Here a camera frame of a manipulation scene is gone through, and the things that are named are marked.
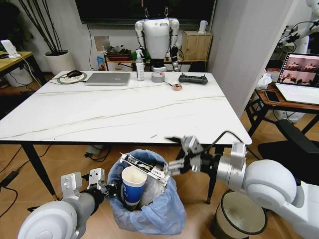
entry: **spray bottle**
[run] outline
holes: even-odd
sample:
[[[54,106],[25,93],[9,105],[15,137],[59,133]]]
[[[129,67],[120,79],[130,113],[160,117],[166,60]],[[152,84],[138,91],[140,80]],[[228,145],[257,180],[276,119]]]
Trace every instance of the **spray bottle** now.
[[[137,54],[137,59],[135,61],[136,65],[136,73],[138,75],[138,81],[143,81],[144,80],[144,62],[142,60],[142,50],[138,49],[135,51]]]

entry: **laptop keyboard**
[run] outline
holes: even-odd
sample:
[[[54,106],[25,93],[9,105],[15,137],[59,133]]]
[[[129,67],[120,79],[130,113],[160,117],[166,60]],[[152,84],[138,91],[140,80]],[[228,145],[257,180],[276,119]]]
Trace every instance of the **laptop keyboard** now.
[[[319,98],[319,89],[310,87],[294,87],[289,85],[278,85],[280,91],[289,95],[302,95]]]

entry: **small red object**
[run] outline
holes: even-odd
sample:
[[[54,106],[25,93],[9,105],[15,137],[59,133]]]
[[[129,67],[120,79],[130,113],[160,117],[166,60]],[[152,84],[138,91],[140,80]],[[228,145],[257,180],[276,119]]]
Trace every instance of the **small red object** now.
[[[175,91],[180,91],[180,90],[181,90],[181,85],[180,85],[180,84],[174,84],[174,85],[173,85],[173,89],[174,89]]]

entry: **smartphone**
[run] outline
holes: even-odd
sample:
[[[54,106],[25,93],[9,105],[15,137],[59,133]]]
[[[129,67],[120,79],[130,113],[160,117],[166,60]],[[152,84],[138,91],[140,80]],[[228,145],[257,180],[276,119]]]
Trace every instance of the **smartphone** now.
[[[9,54],[6,54],[6,53],[5,53],[5,54],[1,54],[1,55],[0,55],[0,59],[8,58],[8,55],[9,55]]]
[[[277,95],[273,91],[265,91],[266,97],[270,102],[280,103]]]

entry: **marble tabletop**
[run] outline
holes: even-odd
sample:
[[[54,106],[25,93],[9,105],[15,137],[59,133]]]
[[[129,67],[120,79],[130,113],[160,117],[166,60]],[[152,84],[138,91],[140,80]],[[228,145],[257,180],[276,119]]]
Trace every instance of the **marble tabletop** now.
[[[85,73],[88,77],[107,74]],[[136,72],[130,74],[128,86],[45,84],[0,121],[0,143],[161,144],[171,143],[166,136],[196,135],[200,143],[209,144],[225,130],[236,133],[246,144],[252,143],[212,74],[206,73],[207,85],[183,83],[181,91],[174,91],[165,82],[153,83],[151,72],[145,72],[142,82],[137,81]],[[165,80],[177,83],[180,74],[167,72]],[[234,141],[235,137],[225,134],[218,144]]]

